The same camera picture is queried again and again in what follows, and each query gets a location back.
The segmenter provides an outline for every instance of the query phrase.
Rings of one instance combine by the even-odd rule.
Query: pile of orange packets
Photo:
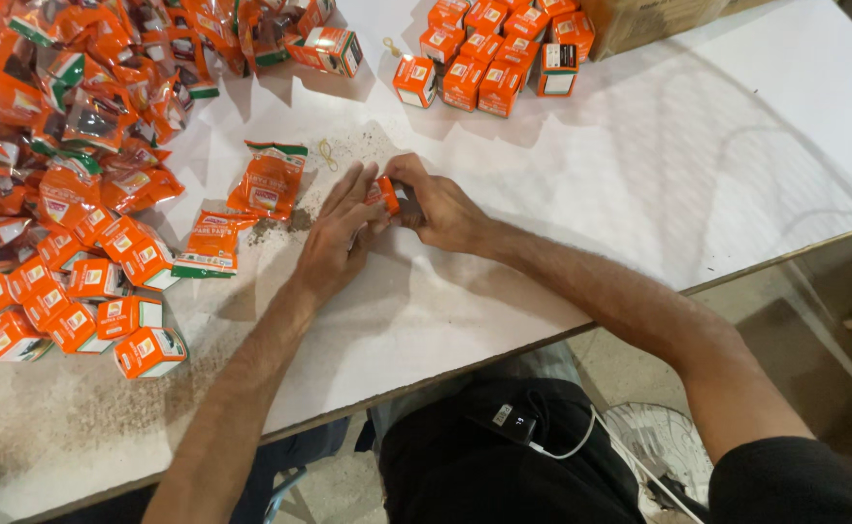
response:
[[[185,189],[158,147],[187,127],[196,99],[218,95],[210,57],[236,76],[293,59],[354,77],[355,33],[322,27],[334,8],[0,0],[0,361],[31,362],[55,345],[112,347],[136,378],[186,359],[161,300],[135,290],[158,296],[181,278],[234,275],[238,232],[259,217],[289,218],[306,149],[288,157],[293,149],[249,144],[256,165],[229,197],[246,214],[202,212],[178,257],[131,217]]]
[[[540,97],[572,95],[595,39],[578,0],[438,0],[404,55],[393,87],[401,101],[507,117],[526,86]]]

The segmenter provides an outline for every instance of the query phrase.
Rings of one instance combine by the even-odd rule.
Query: chair leg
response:
[[[287,495],[287,492],[290,491],[293,486],[296,486],[296,483],[300,482],[306,474],[307,468],[301,466],[296,469],[296,473],[294,473],[290,478],[282,482],[277,488],[274,488],[274,491],[272,491],[270,495],[268,509],[264,513],[264,524],[270,524],[274,517],[277,516],[277,510],[280,509],[280,502],[283,500],[283,496]]]

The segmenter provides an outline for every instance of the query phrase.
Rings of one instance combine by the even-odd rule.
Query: rubber band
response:
[[[332,171],[339,171],[339,162],[332,158],[332,146],[329,146],[329,139],[323,138],[319,142],[319,154],[323,157]]]
[[[388,49],[391,50],[391,54],[396,56],[397,58],[400,58],[404,54],[403,51],[400,51],[400,48],[397,48],[397,46],[393,44],[393,38],[386,36],[384,38],[384,44],[387,46]]]

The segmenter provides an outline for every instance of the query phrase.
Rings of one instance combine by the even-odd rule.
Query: person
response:
[[[852,522],[852,470],[815,439],[721,317],[604,257],[488,217],[455,182],[426,173],[414,154],[391,159],[384,174],[413,188],[421,213],[402,213],[401,221],[423,244],[525,273],[671,365],[716,465],[709,508],[715,524]],[[199,406],[144,522],[229,521],[300,340],[317,311],[362,270],[389,224],[382,205],[362,203],[376,176],[376,164],[356,162],[335,184],[293,275]],[[603,428],[571,457],[555,459],[477,422],[506,404],[537,422],[532,442],[550,454],[581,441],[591,401],[577,378],[535,376],[533,365],[522,367],[530,372],[373,411],[392,522],[644,521],[636,481]]]

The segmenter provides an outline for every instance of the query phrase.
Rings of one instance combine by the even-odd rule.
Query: charging cable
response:
[[[637,456],[634,455],[632,451],[630,451],[626,446],[623,445],[623,442],[620,440],[620,438],[617,435],[614,435],[613,432],[610,431],[610,428],[608,428],[606,426],[604,419],[601,419],[600,415],[597,414],[597,410],[595,409],[594,404],[591,405],[591,423],[588,424],[588,431],[587,431],[587,433],[584,434],[584,438],[582,439],[582,441],[578,444],[578,446],[575,446],[575,448],[572,449],[572,451],[569,451],[565,455],[553,455],[552,453],[546,451],[545,449],[542,448],[542,446],[540,446],[539,444],[536,444],[535,442],[530,442],[529,446],[532,447],[533,449],[535,449],[537,452],[541,453],[542,455],[545,455],[546,457],[549,457],[551,459],[561,460],[561,459],[569,458],[572,455],[574,455],[575,453],[577,453],[578,450],[581,449],[582,446],[584,446],[584,444],[588,441],[588,438],[591,437],[591,433],[595,429],[595,421],[598,421],[601,424],[601,426],[604,427],[604,430],[606,431],[607,436],[610,437],[610,442],[612,444],[615,444],[616,446],[618,446],[620,449],[623,450],[624,453],[627,454],[628,457],[633,459],[633,462],[637,465],[639,470],[641,470],[643,473],[646,474],[646,476],[648,476],[653,482],[655,482],[656,485],[659,486],[659,488],[662,489],[662,491],[665,491],[665,494],[668,495],[669,498],[671,498],[673,501],[675,501],[675,504],[677,504],[678,507],[681,508],[681,511],[684,512],[685,515],[687,515],[691,520],[693,520],[695,522],[695,524],[704,524],[703,521],[700,518],[698,518],[696,515],[694,515],[694,513],[691,512],[691,510],[689,510],[687,506],[683,505],[681,503],[681,501],[678,500],[678,497],[676,497],[675,494],[672,493],[672,491],[670,491],[668,488],[665,487],[665,484],[663,484],[662,482],[659,481],[658,478],[656,478],[656,475],[654,475],[653,472],[650,471],[650,469],[648,467],[646,467],[645,465],[643,465],[642,462],[639,461],[639,458],[637,458]]]

